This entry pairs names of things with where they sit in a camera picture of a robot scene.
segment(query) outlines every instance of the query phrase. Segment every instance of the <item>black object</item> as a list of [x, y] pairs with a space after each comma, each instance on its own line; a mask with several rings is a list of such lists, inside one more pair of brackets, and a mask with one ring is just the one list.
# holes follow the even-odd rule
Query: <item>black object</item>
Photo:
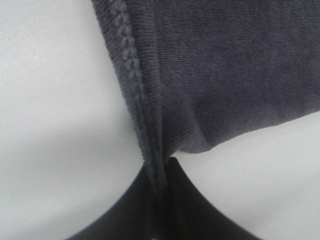
[[166, 165], [166, 174], [161, 218], [143, 166], [120, 200], [69, 240], [258, 240], [214, 208], [174, 157]]

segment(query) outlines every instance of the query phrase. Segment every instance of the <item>clothing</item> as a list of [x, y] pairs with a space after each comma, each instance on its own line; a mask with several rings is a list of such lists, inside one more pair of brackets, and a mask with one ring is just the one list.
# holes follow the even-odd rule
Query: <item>clothing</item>
[[[141, 206], [144, 220], [133, 223], [142, 235], [127, 239], [174, 239], [166, 214], [182, 206], [172, 192], [178, 180], [170, 177], [175, 160], [168, 159], [175, 151], [200, 153], [320, 110], [319, 1], [92, 2], [145, 162], [141, 184], [151, 187], [136, 198], [124, 195], [112, 208], [128, 199], [150, 205]], [[201, 201], [195, 198], [194, 204]], [[112, 209], [101, 219], [111, 219]], [[184, 232], [181, 226], [192, 216], [173, 216], [178, 239], [241, 239], [243, 233], [232, 222], [221, 234], [204, 228], [198, 235], [191, 228]], [[221, 213], [216, 217], [224, 219]], [[194, 224], [203, 219], [194, 217]], [[230, 226], [238, 235], [228, 235]], [[106, 236], [110, 229], [121, 225], [97, 231]], [[245, 234], [243, 239], [251, 238]]]

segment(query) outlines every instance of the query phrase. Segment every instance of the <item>black fabric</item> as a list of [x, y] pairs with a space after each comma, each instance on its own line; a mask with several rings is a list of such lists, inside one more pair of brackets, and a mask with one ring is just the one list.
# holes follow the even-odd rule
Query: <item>black fabric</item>
[[166, 174], [169, 184], [162, 219], [155, 218], [152, 188], [143, 166], [121, 199], [69, 240], [258, 240], [214, 208], [189, 181], [177, 159], [170, 158]]
[[254, 239], [166, 164], [320, 110], [320, 1], [92, 2], [146, 173], [87, 238]]

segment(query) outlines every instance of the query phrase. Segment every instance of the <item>gray fabric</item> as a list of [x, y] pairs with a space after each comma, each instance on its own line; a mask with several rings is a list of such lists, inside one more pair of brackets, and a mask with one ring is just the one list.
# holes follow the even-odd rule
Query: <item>gray fabric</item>
[[320, 110], [318, 0], [93, 3], [160, 185], [176, 150], [207, 151]]

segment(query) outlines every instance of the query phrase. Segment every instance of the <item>white background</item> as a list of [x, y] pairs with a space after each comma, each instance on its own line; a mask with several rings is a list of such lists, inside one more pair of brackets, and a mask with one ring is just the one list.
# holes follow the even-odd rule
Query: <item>white background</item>
[[[140, 150], [89, 0], [0, 12], [0, 239], [62, 240], [121, 196]], [[320, 239], [320, 113], [175, 156], [247, 230]]]

